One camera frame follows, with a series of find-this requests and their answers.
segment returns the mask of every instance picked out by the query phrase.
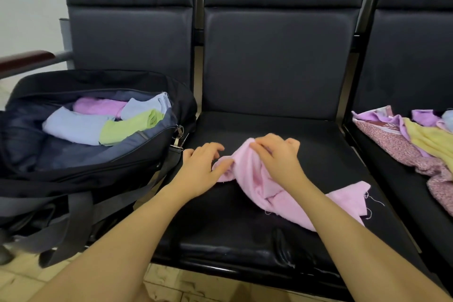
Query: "yellow cloth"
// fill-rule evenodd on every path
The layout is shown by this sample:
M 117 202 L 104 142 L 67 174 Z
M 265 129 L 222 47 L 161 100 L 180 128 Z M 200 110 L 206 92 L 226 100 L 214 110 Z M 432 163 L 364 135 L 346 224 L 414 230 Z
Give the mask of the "yellow cloth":
M 442 159 L 453 173 L 453 134 L 438 127 L 423 127 L 404 118 L 411 142 L 425 152 Z
M 164 114 L 156 109 L 139 113 L 125 121 L 107 121 L 102 127 L 99 143 L 112 146 L 123 141 L 135 132 L 150 129 L 164 118 Z

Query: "wooden armrest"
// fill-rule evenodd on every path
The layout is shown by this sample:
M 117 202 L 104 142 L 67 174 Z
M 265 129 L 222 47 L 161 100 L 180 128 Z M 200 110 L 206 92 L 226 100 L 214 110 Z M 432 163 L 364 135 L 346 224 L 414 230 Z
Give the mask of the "wooden armrest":
M 4 72 L 52 59 L 55 59 L 55 55 L 45 50 L 33 50 L 25 53 L 0 57 L 0 77 Z

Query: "chair backrest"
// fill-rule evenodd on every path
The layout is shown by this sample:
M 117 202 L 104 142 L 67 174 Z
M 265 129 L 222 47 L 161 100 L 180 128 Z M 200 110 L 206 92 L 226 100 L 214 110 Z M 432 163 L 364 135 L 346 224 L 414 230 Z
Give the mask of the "chair backrest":
M 204 0 L 204 111 L 334 120 L 362 0 Z
M 352 109 L 450 108 L 453 0 L 378 0 Z
M 193 84 L 195 0 L 67 0 L 79 69 L 149 70 Z

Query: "chair seat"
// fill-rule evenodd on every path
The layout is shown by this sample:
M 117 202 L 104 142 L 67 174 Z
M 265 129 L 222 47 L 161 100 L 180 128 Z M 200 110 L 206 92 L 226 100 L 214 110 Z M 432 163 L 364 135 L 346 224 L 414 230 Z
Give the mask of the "chair seat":
M 365 226 L 427 272 L 387 199 L 336 123 L 203 112 L 196 132 L 189 135 L 184 147 L 219 142 L 225 146 L 223 154 L 230 155 L 246 139 L 266 133 L 300 141 L 298 159 L 309 179 L 324 193 L 361 180 L 370 183 L 370 195 L 386 206 L 367 199 L 372 217 L 363 220 Z M 153 260 L 261 284 L 266 284 L 266 277 L 273 277 L 267 282 L 269 285 L 301 292 L 312 288 L 304 286 L 312 284 L 311 280 L 344 287 L 317 233 L 275 214 L 266 214 L 248 199 L 235 180 L 218 183 L 188 202 L 169 225 Z
M 428 177 L 394 160 L 356 126 L 348 126 L 348 131 L 366 160 L 376 168 L 383 183 L 410 217 L 410 220 L 404 221 L 407 226 L 411 224 L 416 227 L 415 231 L 411 228 L 411 232 L 414 235 L 416 232 L 421 233 L 421 241 L 427 240 L 453 269 L 453 218 L 430 194 L 426 185 Z

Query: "forearm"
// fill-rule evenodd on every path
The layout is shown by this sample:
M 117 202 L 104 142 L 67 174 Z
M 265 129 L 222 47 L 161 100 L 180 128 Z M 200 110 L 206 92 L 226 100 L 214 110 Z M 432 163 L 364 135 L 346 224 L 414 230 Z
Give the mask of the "forearm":
M 356 301 L 450 301 L 437 285 L 306 177 L 294 179 L 287 190 L 312 221 Z
M 164 187 L 88 248 L 39 291 L 32 302 L 132 301 L 171 219 L 187 202 Z

